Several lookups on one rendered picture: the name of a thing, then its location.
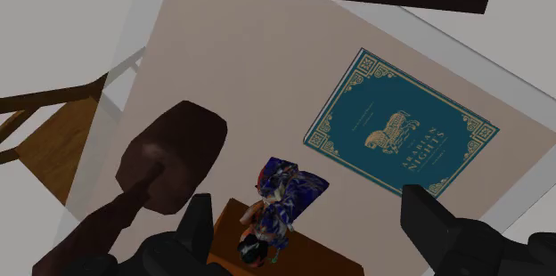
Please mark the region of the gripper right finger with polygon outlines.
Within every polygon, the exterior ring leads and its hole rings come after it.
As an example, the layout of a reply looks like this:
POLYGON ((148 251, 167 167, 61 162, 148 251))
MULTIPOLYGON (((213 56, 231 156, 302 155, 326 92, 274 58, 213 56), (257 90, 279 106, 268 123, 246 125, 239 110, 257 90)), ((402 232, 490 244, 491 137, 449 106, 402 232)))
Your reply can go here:
POLYGON ((403 187, 400 225, 434 276, 556 276, 556 232, 519 243, 454 216, 419 184, 403 187))

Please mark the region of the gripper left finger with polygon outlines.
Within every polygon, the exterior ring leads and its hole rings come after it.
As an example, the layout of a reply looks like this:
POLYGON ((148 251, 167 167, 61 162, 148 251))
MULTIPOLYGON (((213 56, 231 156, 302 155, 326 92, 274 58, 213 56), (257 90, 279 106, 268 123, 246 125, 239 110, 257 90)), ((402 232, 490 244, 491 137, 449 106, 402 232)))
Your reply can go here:
POLYGON ((120 263, 110 255, 86 256, 69 264, 64 276, 231 276, 222 265, 208 263, 214 227, 211 196, 192 196, 174 231, 146 238, 120 263))

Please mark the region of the dark brown wooden mallet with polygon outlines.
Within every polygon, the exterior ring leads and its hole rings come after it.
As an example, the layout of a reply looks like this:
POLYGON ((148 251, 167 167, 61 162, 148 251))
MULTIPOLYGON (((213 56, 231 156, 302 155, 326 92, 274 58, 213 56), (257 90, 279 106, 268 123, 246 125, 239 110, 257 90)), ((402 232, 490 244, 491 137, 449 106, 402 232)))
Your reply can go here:
POLYGON ((165 111, 123 153, 115 175, 122 192, 35 263, 31 276, 62 276, 81 257, 109 253, 142 208, 177 213, 208 175, 226 136, 226 121, 191 101, 165 111))

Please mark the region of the figure in blue robe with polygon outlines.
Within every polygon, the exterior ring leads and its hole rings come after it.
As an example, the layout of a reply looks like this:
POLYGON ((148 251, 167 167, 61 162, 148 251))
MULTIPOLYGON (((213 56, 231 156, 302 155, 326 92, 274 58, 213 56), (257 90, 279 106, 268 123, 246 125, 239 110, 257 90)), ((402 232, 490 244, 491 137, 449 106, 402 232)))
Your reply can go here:
POLYGON ((284 250, 289 243, 287 232, 294 230, 294 221, 328 187, 328 181, 300 170, 298 164, 271 157, 258 176, 260 201, 251 205, 240 219, 247 227, 237 247, 240 259, 251 267, 260 267, 267 260, 269 248, 284 250))

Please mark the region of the teal book with gold ornament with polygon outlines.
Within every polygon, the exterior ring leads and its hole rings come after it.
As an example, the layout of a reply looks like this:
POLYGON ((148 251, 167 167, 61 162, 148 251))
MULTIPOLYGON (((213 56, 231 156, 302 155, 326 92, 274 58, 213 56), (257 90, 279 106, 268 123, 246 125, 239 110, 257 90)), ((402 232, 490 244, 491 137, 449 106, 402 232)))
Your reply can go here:
POLYGON ((439 197, 497 135, 489 120, 362 48, 304 144, 401 194, 439 197))

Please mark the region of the brown wooden box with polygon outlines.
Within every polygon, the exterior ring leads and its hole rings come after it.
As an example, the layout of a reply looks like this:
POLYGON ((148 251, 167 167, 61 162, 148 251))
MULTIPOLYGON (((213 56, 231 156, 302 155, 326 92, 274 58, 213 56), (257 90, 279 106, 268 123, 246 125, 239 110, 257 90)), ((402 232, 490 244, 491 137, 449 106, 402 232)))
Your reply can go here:
POLYGON ((233 276, 364 276, 362 265, 298 232, 289 235, 289 246, 279 253, 274 264, 248 266, 237 251, 240 236, 246 230, 240 217, 247 209, 237 199, 228 200, 214 226, 210 263, 222 265, 233 276))

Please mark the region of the brown wooden chair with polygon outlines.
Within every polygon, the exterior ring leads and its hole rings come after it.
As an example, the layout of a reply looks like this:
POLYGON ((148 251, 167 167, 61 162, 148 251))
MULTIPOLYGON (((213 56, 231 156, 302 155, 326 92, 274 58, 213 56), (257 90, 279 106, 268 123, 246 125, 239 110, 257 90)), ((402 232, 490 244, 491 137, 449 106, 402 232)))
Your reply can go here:
POLYGON ((0 151, 0 165, 19 161, 62 204, 67 203, 107 76, 92 83, 0 98, 0 143, 46 106, 61 107, 19 145, 0 151))

